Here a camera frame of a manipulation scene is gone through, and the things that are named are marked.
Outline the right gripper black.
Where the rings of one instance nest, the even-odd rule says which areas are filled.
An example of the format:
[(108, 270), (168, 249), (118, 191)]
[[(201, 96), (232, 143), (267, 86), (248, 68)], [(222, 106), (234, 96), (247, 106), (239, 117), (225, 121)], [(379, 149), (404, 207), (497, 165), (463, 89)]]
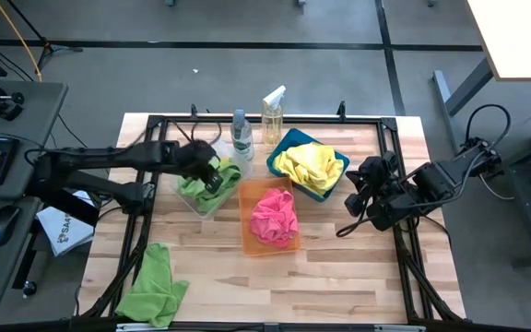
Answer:
[(395, 174), (399, 165), (394, 152), (388, 151), (382, 156), (368, 157), (359, 171), (347, 171), (345, 175), (357, 190), (367, 185), (366, 194), (350, 194), (344, 205), (353, 218), (367, 213), (368, 219), (378, 231), (387, 231), (402, 219), (409, 219), (413, 212), (409, 207), (413, 203), (406, 186)]

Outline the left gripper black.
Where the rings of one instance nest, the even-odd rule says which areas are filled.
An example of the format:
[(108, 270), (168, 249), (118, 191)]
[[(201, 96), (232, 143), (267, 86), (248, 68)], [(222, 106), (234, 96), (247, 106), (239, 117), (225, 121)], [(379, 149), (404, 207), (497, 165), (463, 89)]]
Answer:
[(173, 152), (172, 174), (204, 181), (206, 190), (214, 194), (223, 183), (220, 176), (221, 159), (203, 140), (195, 140)]

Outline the clear plastic basket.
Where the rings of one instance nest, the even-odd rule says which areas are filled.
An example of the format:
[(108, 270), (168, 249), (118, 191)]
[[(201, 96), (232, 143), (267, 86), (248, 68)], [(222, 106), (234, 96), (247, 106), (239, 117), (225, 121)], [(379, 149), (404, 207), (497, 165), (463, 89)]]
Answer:
[(237, 154), (233, 148), (233, 145), (230, 143), (227, 143), (220, 139), (217, 141), (212, 148), (217, 152), (217, 155), (220, 157), (220, 159), (229, 158), (232, 162), (238, 165), (238, 167), (241, 170), (242, 177), (240, 181), (234, 185), (229, 194), (226, 196), (226, 199), (218, 205), (216, 208), (211, 210), (210, 212), (206, 214), (201, 214), (195, 209), (195, 203), (187, 197), (184, 197), (178, 190), (178, 180), (180, 178), (183, 178), (182, 176), (176, 176), (176, 175), (169, 175), (169, 185), (171, 190), (186, 204), (200, 219), (210, 219), (212, 218), (217, 210), (229, 199), (232, 197), (233, 194), (237, 192), (237, 187), (241, 183), (242, 180), (249, 177), (252, 172), (252, 166), (251, 163), (246, 160), (244, 157)]

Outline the orange translucent plastic basket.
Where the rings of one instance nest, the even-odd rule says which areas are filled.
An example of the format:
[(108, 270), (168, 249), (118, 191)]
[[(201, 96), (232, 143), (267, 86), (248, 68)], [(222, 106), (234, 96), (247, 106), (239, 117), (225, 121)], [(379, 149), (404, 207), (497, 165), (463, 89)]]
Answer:
[(296, 252), (301, 248), (300, 231), (288, 247), (278, 248), (260, 243), (250, 232), (250, 218), (254, 207), (268, 189), (279, 188), (293, 194), (289, 178), (269, 178), (243, 181), (238, 190), (242, 224), (242, 250), (248, 256), (275, 255)]

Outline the clear spray bottle white trigger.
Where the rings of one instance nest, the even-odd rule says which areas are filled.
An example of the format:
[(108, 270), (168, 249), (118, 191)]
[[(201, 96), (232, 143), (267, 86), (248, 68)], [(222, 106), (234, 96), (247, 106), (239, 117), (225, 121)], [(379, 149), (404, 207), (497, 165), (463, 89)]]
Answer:
[(276, 146), (281, 139), (284, 112), (280, 103), (285, 91), (281, 85), (262, 99), (262, 139), (268, 146)]

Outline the blue plastic basket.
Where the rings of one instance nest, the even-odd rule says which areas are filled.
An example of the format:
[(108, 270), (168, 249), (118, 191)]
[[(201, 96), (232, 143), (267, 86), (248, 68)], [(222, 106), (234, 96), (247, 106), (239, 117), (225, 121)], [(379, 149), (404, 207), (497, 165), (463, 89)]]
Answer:
[(344, 174), (344, 172), (347, 170), (347, 168), (349, 166), (349, 158), (348, 157), (346, 157), (345, 155), (343, 155), (340, 152), (336, 151), (333, 147), (326, 145), (326, 146), (328, 146), (328, 147), (330, 147), (330, 148), (332, 148), (334, 150), (336, 159), (344, 161), (344, 169), (343, 169), (343, 172), (342, 172), (340, 178), (338, 179), (336, 184), (333, 186), (333, 188), (331, 190), (329, 190), (328, 192), (326, 192), (323, 196), (319, 196), (316, 193), (311, 192), (308, 188), (306, 188), (306, 187), (302, 186), (301, 184), (299, 184), (294, 176), (287, 175), (284, 172), (280, 172), (274, 167), (274, 158), (276, 156), (278, 156), (282, 151), (285, 151), (285, 150), (287, 150), (288, 148), (291, 148), (291, 147), (296, 147), (296, 146), (299, 146), (299, 145), (308, 144), (308, 143), (312, 143), (312, 142), (324, 145), (323, 143), (317, 141), (313, 137), (303, 133), (301, 130), (299, 130), (297, 128), (291, 128), (287, 132), (287, 134), (282, 138), (282, 140), (279, 142), (279, 144), (274, 149), (274, 151), (271, 153), (271, 155), (267, 158), (266, 166), (267, 166), (268, 170), (270, 170), (270, 172), (272, 174), (274, 174), (275, 176), (290, 178), (290, 180), (300, 190), (302, 190), (302, 192), (305, 193), (307, 196), (310, 196), (312, 199), (314, 199), (314, 200), (316, 200), (318, 202), (323, 202), (329, 196), (331, 196), (331, 193), (332, 193), (334, 187), (336, 186), (336, 184), (338, 183), (338, 181), (340, 180), (340, 178)]

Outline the grey table leg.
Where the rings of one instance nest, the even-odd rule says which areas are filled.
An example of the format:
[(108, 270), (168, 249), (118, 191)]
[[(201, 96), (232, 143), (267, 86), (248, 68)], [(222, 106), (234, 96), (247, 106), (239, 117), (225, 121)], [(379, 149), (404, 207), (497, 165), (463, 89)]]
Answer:
[(443, 71), (435, 70), (432, 81), (445, 115), (456, 116), (466, 104), (493, 78), (490, 63), (484, 58), (456, 90), (450, 90)]

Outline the black tripod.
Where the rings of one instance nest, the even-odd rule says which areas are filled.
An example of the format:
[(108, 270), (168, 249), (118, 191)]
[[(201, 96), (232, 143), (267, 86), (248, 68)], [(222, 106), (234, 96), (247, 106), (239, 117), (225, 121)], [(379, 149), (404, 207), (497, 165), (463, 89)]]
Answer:
[(39, 31), (32, 25), (28, 18), (22, 13), (22, 11), (17, 7), (13, 0), (6, 0), (11, 8), (18, 14), (18, 16), (24, 21), (24, 23), (29, 27), (29, 29), (34, 33), (34, 35), (39, 39), (42, 46), (41, 55), (37, 62), (38, 69), (36, 73), (43, 70), (45, 65), (50, 61), (54, 54), (61, 51), (68, 51), (73, 53), (82, 53), (83, 49), (80, 47), (67, 46), (62, 44), (50, 43), (44, 36), (42, 36)]

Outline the black computer mouse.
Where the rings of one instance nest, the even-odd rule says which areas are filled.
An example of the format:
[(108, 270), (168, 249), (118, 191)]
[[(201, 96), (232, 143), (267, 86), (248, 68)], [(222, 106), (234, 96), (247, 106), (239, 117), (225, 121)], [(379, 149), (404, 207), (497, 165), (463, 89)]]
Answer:
[(21, 208), (14, 205), (0, 208), (0, 246), (11, 239), (20, 213)]

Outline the white table top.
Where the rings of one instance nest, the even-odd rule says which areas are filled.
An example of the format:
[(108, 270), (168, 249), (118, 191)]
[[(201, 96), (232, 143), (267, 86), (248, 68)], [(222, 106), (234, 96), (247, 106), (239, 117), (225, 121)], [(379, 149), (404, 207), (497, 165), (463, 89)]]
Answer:
[(531, 0), (466, 0), (498, 80), (531, 81)]

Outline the black aluminium table frame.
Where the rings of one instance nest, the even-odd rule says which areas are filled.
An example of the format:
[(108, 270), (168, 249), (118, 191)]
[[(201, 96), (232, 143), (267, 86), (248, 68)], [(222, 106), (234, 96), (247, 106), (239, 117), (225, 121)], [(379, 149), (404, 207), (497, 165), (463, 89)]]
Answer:
[[(354, 115), (341, 123), (337, 115), (289, 116), (282, 134), (300, 129), (346, 155), (350, 170), (399, 143), (407, 172), (429, 161), (419, 117), (386, 118), (397, 131), (384, 128), (382, 147), (377, 128), (383, 123), (363, 123), (372, 119), (381, 120)], [(294, 188), (301, 246), (293, 253), (267, 256), (247, 256), (242, 250), (237, 189), (212, 216), (201, 218), (173, 191), (177, 182), (172, 179), (159, 178), (148, 238), (170, 247), (174, 279), (190, 281), (174, 323), (407, 321), (393, 233), (366, 223), (349, 236), (335, 236), (355, 221), (343, 203), (354, 191), (345, 177), (321, 203)], [(98, 223), (78, 296), (81, 314), (103, 294), (125, 260), (124, 239), (135, 246), (142, 220), (132, 225), (118, 211)], [(417, 231), (427, 278), (454, 313), (466, 316), (446, 234), (426, 219)]]

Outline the black clamp mount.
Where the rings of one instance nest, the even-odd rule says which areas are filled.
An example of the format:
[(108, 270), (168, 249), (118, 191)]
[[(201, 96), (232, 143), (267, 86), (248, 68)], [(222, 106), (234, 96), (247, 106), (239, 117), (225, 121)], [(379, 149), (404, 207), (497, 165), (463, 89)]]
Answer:
[(25, 97), (21, 92), (7, 93), (0, 87), (0, 118), (14, 121), (22, 112)]

